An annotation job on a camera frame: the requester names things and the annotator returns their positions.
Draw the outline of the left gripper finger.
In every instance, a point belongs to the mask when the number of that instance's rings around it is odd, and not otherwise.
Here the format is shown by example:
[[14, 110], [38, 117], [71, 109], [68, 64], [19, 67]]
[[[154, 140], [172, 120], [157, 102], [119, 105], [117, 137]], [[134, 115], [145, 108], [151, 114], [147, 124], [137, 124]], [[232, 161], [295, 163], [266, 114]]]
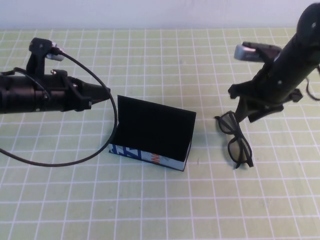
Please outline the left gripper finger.
[[88, 106], [91, 107], [94, 104], [101, 103], [110, 99], [110, 95], [107, 93], [104, 94], [95, 94], [89, 97]]
[[110, 93], [110, 89], [106, 86], [87, 82], [81, 83], [81, 91], [83, 95], [107, 95]]

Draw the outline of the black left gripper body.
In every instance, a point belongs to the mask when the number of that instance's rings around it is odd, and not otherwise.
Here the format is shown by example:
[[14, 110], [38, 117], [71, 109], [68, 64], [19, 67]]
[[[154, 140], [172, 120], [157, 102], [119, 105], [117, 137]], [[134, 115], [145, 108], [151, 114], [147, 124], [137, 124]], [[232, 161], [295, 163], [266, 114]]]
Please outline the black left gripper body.
[[92, 108], [89, 84], [72, 76], [65, 70], [52, 70], [48, 78], [51, 94], [48, 101], [49, 111], [81, 112]]

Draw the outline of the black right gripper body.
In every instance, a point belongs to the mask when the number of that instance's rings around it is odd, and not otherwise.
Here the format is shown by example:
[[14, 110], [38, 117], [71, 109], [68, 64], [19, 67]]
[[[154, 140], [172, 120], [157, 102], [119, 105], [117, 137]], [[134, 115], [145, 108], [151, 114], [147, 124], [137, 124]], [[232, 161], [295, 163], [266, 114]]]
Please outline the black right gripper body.
[[267, 58], [252, 80], [233, 84], [228, 89], [238, 107], [247, 111], [278, 108], [299, 98], [298, 85], [311, 73], [309, 57]]

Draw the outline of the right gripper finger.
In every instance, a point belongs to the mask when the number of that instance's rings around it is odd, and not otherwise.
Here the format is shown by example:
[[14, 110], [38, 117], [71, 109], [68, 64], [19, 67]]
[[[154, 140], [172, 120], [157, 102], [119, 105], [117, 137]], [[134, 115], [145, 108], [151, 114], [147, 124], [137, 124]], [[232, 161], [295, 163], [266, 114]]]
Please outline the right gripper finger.
[[242, 122], [245, 118], [253, 113], [253, 104], [252, 102], [245, 98], [240, 97], [239, 102], [236, 108], [236, 120], [238, 123]]
[[268, 115], [283, 111], [284, 105], [283, 104], [270, 105], [270, 104], [253, 102], [249, 104], [249, 108], [250, 108], [250, 114], [248, 115], [248, 119], [251, 123], [253, 123]]

